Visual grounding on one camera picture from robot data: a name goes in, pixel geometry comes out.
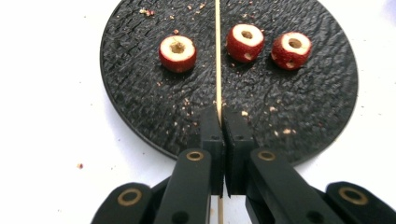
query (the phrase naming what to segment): cored apple slice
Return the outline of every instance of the cored apple slice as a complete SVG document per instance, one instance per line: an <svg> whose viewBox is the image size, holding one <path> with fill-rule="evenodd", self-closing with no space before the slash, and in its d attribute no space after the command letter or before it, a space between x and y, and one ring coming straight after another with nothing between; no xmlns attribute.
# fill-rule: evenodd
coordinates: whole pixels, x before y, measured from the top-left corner
<svg viewBox="0 0 396 224"><path fill-rule="evenodd" d="M197 50L186 36L172 35L161 42L159 55L165 68L174 73L183 73L194 67Z"/></svg>
<svg viewBox="0 0 396 224"><path fill-rule="evenodd" d="M228 54L241 63L250 63L257 59L264 46L264 35L254 25L237 24L227 35Z"/></svg>
<svg viewBox="0 0 396 224"><path fill-rule="evenodd" d="M286 70L300 68L311 53L311 41L306 35L289 32L278 37L272 46L271 58Z"/></svg>

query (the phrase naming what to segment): white background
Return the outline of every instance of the white background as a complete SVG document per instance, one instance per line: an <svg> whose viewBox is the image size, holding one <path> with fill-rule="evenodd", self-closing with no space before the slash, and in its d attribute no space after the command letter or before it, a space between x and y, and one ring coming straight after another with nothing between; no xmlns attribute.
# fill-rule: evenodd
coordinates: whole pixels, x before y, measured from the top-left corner
<svg viewBox="0 0 396 224"><path fill-rule="evenodd" d="M318 189L345 180L396 208L396 2L320 2L352 45L359 97L337 140L296 169ZM118 3L0 3L0 223L90 223L117 186L172 173L175 161L134 135L104 89L100 41ZM224 216L250 223L244 197L225 199Z"/></svg>

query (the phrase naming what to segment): wooden skewer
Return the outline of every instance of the wooden skewer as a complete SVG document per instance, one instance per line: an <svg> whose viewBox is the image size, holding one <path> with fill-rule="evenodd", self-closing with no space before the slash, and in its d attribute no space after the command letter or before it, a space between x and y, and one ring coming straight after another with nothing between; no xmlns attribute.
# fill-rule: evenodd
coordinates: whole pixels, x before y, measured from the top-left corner
<svg viewBox="0 0 396 224"><path fill-rule="evenodd" d="M216 103L219 123L221 125L221 42L220 42L220 0L215 0L216 14Z"/></svg>
<svg viewBox="0 0 396 224"><path fill-rule="evenodd" d="M220 41L220 0L215 0L216 24L216 103L221 125L221 41ZM223 200L218 197L218 223L223 224Z"/></svg>

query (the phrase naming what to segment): black cutting board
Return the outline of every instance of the black cutting board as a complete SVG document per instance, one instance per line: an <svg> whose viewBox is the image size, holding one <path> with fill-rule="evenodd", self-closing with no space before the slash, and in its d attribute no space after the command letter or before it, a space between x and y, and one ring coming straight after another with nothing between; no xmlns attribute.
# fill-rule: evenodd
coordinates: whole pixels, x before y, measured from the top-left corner
<svg viewBox="0 0 396 224"><path fill-rule="evenodd" d="M214 4L121 1L104 30L100 64L111 102L137 135L173 158L199 128L200 111L216 98ZM281 150L293 164L318 154L344 129L356 102L358 72L345 33L315 0L222 1L222 45L238 23L263 29L265 46L247 64L221 47L223 103L247 112L261 147ZM195 67L182 75L168 72L158 58L161 41L176 29L198 49ZM313 44L308 62L294 72L276 67L269 56L274 39L290 31Z"/></svg>

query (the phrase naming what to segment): robotic claw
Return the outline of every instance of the robotic claw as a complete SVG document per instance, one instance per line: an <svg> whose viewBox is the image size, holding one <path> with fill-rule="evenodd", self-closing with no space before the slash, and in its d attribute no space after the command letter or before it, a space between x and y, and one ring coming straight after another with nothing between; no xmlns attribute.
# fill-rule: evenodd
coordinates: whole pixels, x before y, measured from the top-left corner
<svg viewBox="0 0 396 224"><path fill-rule="evenodd" d="M252 223L396 223L396 213L368 190L347 182L326 192L309 186L276 150L260 148L240 113L215 107L201 115L170 177L154 188L129 183L114 189L92 224L209 223L210 196L246 195Z"/></svg>

